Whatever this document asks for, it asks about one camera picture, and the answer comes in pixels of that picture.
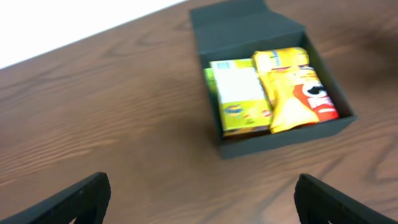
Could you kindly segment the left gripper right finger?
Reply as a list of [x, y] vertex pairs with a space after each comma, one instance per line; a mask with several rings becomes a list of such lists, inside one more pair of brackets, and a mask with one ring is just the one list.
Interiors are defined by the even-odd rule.
[[300, 174], [294, 202], [301, 224], [397, 224], [310, 174]]

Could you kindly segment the Haribo worms gummy bag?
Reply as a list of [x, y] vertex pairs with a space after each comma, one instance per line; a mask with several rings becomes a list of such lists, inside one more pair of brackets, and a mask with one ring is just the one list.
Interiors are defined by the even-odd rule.
[[208, 87], [208, 90], [210, 92], [211, 96], [217, 97], [217, 87], [216, 87], [216, 82], [215, 82], [215, 77], [214, 77], [214, 72], [212, 68], [206, 68], [203, 70], [203, 73], [205, 75], [205, 81], [206, 85]]

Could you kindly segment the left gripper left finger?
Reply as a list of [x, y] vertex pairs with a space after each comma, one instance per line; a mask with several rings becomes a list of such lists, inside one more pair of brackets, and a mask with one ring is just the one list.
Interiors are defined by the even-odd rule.
[[102, 224], [110, 198], [108, 176], [97, 172], [1, 224]]

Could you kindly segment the red Pringles can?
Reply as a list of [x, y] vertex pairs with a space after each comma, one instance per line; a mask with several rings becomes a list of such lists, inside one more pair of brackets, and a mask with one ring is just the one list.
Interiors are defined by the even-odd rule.
[[334, 104], [312, 67], [299, 68], [294, 75], [294, 97], [315, 114], [318, 122], [339, 118]]

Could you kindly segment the black gift box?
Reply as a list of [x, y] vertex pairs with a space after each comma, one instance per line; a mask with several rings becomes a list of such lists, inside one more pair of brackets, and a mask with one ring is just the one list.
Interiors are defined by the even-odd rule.
[[304, 48], [308, 52], [310, 66], [315, 69], [340, 116], [339, 119], [278, 134], [258, 133], [242, 139], [227, 140], [221, 134], [216, 99], [210, 96], [218, 132], [218, 149], [223, 159], [333, 136], [357, 119], [344, 92], [306, 34], [305, 27], [270, 10], [264, 1], [219, 2], [192, 9], [190, 18], [203, 68], [208, 68], [211, 61], [249, 58], [257, 50]]

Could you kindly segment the yellow candy wrapper pack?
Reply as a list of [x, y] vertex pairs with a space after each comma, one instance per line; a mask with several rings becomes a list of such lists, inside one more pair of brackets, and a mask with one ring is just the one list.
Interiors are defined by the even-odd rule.
[[302, 72], [302, 68], [294, 66], [257, 73], [272, 108], [272, 134], [319, 122], [315, 112], [294, 95], [295, 88], [301, 90], [307, 80]]

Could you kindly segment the green snack carton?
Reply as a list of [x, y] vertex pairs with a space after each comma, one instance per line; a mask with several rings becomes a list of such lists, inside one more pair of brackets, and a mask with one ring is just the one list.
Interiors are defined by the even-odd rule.
[[224, 137], [267, 131], [271, 107], [250, 58], [210, 63]]

